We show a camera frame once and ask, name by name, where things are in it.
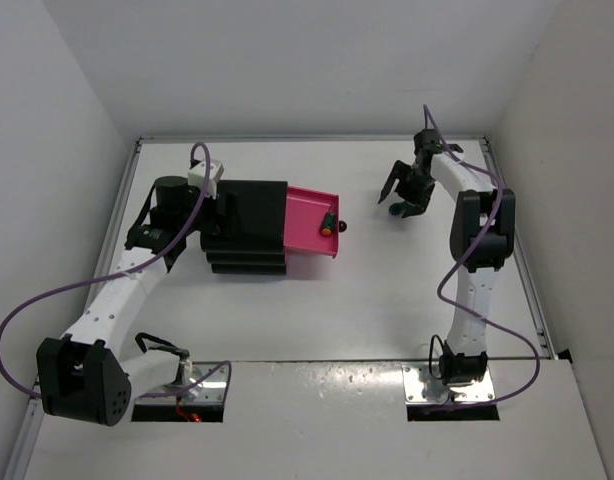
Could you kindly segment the metal base plate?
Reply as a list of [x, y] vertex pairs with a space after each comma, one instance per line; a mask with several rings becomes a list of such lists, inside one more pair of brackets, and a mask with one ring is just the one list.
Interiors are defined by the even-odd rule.
[[429, 372], [428, 364], [423, 361], [402, 364], [402, 376], [405, 401], [412, 406], [441, 406], [459, 404], [479, 404], [496, 399], [496, 393], [490, 373], [487, 368], [481, 380], [468, 383], [450, 383], [444, 385], [434, 378], [437, 365], [432, 364]]
[[137, 402], [174, 405], [179, 399], [184, 406], [223, 407], [232, 377], [229, 361], [221, 363], [193, 362], [179, 384], [160, 386], [138, 398]]

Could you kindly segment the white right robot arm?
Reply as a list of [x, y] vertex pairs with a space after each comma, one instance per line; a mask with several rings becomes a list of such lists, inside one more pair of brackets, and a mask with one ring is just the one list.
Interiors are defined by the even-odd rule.
[[449, 247], [456, 265], [448, 274], [458, 278], [450, 301], [454, 316], [430, 374], [445, 385], [469, 384], [486, 373], [485, 318], [498, 273], [513, 253], [516, 198], [495, 174], [468, 163], [464, 150], [436, 131], [425, 128], [413, 141], [414, 161], [393, 164], [379, 200], [396, 194], [400, 200], [389, 213], [401, 218], [424, 214], [438, 185], [454, 201]]

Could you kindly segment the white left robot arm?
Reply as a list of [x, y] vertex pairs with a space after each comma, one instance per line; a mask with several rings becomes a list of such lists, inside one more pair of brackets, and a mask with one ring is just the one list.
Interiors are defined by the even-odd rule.
[[156, 205], [154, 220], [132, 226], [115, 274], [60, 338], [47, 338], [38, 347], [46, 414], [114, 426], [130, 417], [141, 397], [173, 397], [178, 407], [190, 407], [202, 398], [207, 379], [231, 372], [224, 361], [199, 374], [187, 350], [144, 333], [137, 336], [139, 355], [118, 358], [149, 294], [184, 251], [187, 236], [198, 230], [198, 204], [215, 198], [218, 181], [213, 174], [190, 173], [154, 182], [139, 215], [145, 218]]

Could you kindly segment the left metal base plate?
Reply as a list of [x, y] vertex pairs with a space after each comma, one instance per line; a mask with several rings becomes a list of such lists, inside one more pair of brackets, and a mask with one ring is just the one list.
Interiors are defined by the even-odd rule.
[[160, 386], [138, 398], [137, 402], [174, 405], [179, 399], [184, 406], [223, 407], [232, 377], [229, 361], [221, 363], [193, 362], [179, 384]]

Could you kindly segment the green handled stubby screwdriver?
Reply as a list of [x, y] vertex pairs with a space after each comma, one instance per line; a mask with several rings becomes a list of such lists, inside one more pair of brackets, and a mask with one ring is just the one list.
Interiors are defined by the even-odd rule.
[[404, 201], [392, 203], [389, 206], [389, 214], [392, 216], [402, 217], [406, 211], [407, 204]]

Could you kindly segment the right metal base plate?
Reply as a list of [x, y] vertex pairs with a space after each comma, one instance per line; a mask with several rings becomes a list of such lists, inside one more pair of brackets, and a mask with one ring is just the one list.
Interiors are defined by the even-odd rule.
[[437, 365], [432, 364], [429, 372], [428, 364], [423, 361], [402, 364], [402, 376], [405, 401], [412, 406], [441, 406], [459, 404], [479, 404], [496, 399], [496, 393], [490, 373], [487, 368], [481, 380], [468, 383], [450, 383], [444, 385], [434, 378]]

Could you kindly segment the orange green handled screwdriver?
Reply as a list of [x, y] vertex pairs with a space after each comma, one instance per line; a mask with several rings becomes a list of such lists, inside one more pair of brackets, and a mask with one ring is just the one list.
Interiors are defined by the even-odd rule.
[[333, 211], [328, 211], [321, 222], [320, 233], [325, 237], [331, 236], [335, 232], [336, 226], [337, 220], [335, 213]]

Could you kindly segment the black drawer cabinet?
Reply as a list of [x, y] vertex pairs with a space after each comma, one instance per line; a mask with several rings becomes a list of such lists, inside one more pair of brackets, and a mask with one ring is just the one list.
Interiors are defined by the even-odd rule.
[[283, 245], [288, 183], [269, 180], [223, 180], [218, 194], [238, 195], [239, 230], [234, 238], [201, 233], [200, 246], [215, 274], [284, 275]]

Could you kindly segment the pink top drawer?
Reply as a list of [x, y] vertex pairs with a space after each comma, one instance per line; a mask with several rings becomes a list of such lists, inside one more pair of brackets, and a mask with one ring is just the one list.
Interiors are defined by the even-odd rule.
[[[335, 213], [337, 226], [331, 236], [325, 237], [320, 233], [320, 226], [328, 211]], [[287, 188], [283, 239], [287, 251], [335, 258], [339, 250], [340, 221], [338, 195], [296, 186]]]

